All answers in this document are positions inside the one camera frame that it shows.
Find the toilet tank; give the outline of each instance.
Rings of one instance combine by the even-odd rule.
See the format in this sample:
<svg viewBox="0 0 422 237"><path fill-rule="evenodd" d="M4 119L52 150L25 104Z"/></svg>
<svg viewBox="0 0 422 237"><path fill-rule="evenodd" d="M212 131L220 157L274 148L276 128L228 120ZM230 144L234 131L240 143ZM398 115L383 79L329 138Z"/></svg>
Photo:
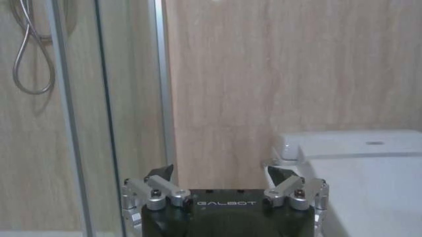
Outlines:
<svg viewBox="0 0 422 237"><path fill-rule="evenodd" d="M421 132L280 134L272 159L304 178L326 179L325 237L422 236Z"/></svg>
<svg viewBox="0 0 422 237"><path fill-rule="evenodd" d="M422 133L413 130L329 131L279 134L272 158L294 164L304 158L414 156Z"/></svg>

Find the glass shower door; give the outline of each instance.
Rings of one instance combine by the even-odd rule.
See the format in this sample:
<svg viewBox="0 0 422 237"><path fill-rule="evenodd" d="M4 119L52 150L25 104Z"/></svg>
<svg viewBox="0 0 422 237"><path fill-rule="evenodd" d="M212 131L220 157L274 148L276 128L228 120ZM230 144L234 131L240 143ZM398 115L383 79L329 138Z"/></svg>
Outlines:
<svg viewBox="0 0 422 237"><path fill-rule="evenodd" d="M72 18L47 2L87 235L131 236L119 186L171 163L174 154L162 4L77 0Z"/></svg>

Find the glass panel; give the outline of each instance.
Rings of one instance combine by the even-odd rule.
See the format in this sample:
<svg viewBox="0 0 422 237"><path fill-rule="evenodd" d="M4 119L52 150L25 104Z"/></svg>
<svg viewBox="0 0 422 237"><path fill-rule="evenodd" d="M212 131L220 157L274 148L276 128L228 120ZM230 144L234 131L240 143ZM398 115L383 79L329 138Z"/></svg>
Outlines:
<svg viewBox="0 0 422 237"><path fill-rule="evenodd" d="M19 8L19 1L11 2ZM40 34L49 34L44 2L32 2L35 27ZM12 79L23 33L12 15L12 5L1 0L0 236L80 236L77 192L59 89L55 85L45 94L28 95L17 89ZM43 47L53 59L51 43L44 42ZM19 77L29 90L48 83L48 65L32 39L24 50Z"/></svg>
<svg viewBox="0 0 422 237"><path fill-rule="evenodd" d="M120 181L166 165L155 2L99 1Z"/></svg>
<svg viewBox="0 0 422 237"><path fill-rule="evenodd" d="M91 221L96 234L122 236L95 1L71 2L68 78Z"/></svg>

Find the wood grain wall panel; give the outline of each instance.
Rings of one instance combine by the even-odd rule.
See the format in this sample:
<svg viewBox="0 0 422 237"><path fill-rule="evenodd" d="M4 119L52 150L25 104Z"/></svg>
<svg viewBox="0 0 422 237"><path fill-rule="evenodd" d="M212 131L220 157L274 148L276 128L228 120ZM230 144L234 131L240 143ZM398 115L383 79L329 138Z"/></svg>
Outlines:
<svg viewBox="0 0 422 237"><path fill-rule="evenodd" d="M422 128L421 1L166 4L182 185L260 185L279 132Z"/></svg>
<svg viewBox="0 0 422 237"><path fill-rule="evenodd" d="M36 26L47 34L44 4L35 2ZM51 94L23 93L12 66L23 32L0 0L0 230L80 230L73 174L57 87ZM47 45L53 59L53 49ZM41 88L48 68L29 43L19 69L23 84Z"/></svg>

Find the silver metal bracket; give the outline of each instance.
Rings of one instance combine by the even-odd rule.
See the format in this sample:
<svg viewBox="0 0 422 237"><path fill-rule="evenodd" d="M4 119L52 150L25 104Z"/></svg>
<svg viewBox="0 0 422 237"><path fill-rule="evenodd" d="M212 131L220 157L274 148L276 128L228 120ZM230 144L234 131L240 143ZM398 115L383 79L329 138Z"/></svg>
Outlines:
<svg viewBox="0 0 422 237"><path fill-rule="evenodd" d="M172 205L183 207L183 202L190 198L191 191L179 188L158 175L151 176L147 183L152 188L162 190L166 196L170 197Z"/></svg>
<svg viewBox="0 0 422 237"><path fill-rule="evenodd" d="M284 182L272 189L266 189L264 197L270 200L272 207L279 207L284 203L284 198L303 185L303 179L299 176L290 176Z"/></svg>
<svg viewBox="0 0 422 237"><path fill-rule="evenodd" d="M162 210L166 207L166 195L160 190L154 190L139 179L130 179L126 183L128 198L134 199L136 206L147 205L152 211Z"/></svg>
<svg viewBox="0 0 422 237"><path fill-rule="evenodd" d="M315 237L321 233L322 223L326 218L329 207L330 186L323 179L306 181L299 176L290 176L275 188L266 189L263 194L272 207L283 205L286 197L295 210L307 210L310 206L315 208Z"/></svg>
<svg viewBox="0 0 422 237"><path fill-rule="evenodd" d="M140 210L136 207L135 199L127 186L122 187L122 216L127 225L134 232L140 233L142 231L142 216Z"/></svg>

